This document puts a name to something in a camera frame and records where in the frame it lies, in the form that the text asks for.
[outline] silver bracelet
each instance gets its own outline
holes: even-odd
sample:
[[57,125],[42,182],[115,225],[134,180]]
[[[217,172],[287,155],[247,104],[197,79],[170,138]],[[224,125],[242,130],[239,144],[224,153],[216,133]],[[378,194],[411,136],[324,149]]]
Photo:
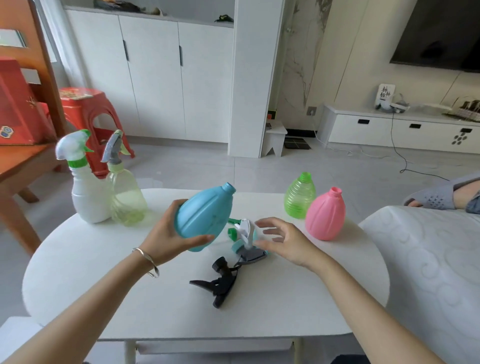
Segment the silver bracelet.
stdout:
[[158,278],[158,277],[160,276],[160,273],[158,272],[158,268],[156,267],[155,263],[153,262],[152,257],[149,256],[147,253],[145,253],[145,252],[144,252],[142,249],[140,249],[140,248],[134,248],[134,249],[132,250],[132,253],[133,253],[135,250],[138,250],[138,251],[144,256],[144,258],[145,258],[146,260],[152,262],[152,264],[153,264],[153,269],[155,270],[155,274],[156,274],[156,275],[153,274],[152,272],[148,272],[148,275],[151,276],[151,277],[153,277],[153,278]]

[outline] red plastic stool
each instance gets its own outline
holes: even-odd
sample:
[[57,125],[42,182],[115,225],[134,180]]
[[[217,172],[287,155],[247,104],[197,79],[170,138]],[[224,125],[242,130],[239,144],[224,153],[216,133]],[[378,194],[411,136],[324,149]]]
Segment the red plastic stool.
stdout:
[[[66,87],[60,90],[60,99],[63,105],[66,119],[77,129],[88,129],[92,136],[88,139],[87,147],[92,149],[93,153],[87,153],[87,159],[92,168],[92,172],[98,178],[105,178],[108,174],[106,163],[102,163],[105,144],[113,134],[112,130],[96,128],[93,126],[94,118],[101,114],[108,114],[115,122],[115,127],[123,131],[122,125],[115,109],[105,96],[105,93],[92,88]],[[123,144],[135,157],[134,151],[128,144],[127,137],[123,135]]]

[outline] white sofa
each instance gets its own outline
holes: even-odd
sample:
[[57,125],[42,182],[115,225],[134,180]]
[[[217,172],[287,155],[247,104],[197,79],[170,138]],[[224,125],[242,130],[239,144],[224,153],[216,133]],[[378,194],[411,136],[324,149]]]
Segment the white sofa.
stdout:
[[388,206],[360,226],[390,274],[387,310],[447,364],[480,363],[480,215]]

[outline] cabinet handle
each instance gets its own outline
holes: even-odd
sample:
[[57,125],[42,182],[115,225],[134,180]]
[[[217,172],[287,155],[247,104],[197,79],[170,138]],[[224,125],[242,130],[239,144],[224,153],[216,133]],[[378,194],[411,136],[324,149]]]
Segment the cabinet handle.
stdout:
[[127,58],[127,62],[130,62],[130,58],[128,56],[128,51],[127,51],[127,42],[125,42],[125,40],[123,41],[123,49],[125,50],[125,57]]

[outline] red box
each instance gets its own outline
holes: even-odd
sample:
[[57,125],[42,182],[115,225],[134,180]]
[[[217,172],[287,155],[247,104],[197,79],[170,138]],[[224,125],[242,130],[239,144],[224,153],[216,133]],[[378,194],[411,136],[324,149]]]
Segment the red box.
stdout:
[[16,59],[0,57],[0,145],[56,140],[50,120],[35,100]]

